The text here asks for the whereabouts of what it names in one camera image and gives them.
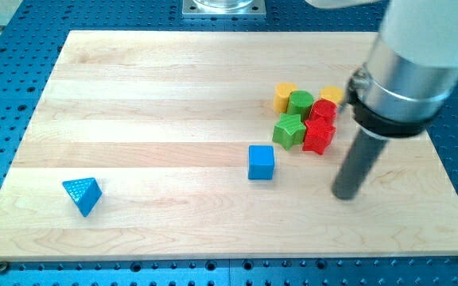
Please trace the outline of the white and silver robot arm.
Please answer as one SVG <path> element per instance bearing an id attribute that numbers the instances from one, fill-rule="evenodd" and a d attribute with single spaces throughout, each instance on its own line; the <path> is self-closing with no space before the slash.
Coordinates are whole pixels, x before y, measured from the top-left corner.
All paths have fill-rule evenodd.
<path id="1" fill-rule="evenodd" d="M 458 0 L 391 0 L 347 100 L 375 137 L 411 137 L 435 118 L 458 80 Z"/>

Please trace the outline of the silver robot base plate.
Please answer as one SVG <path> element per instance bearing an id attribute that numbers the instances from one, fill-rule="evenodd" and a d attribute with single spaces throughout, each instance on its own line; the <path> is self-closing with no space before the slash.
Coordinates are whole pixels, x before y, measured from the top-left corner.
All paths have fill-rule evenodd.
<path id="1" fill-rule="evenodd" d="M 183 16 L 266 15 L 265 0 L 182 0 Z"/>

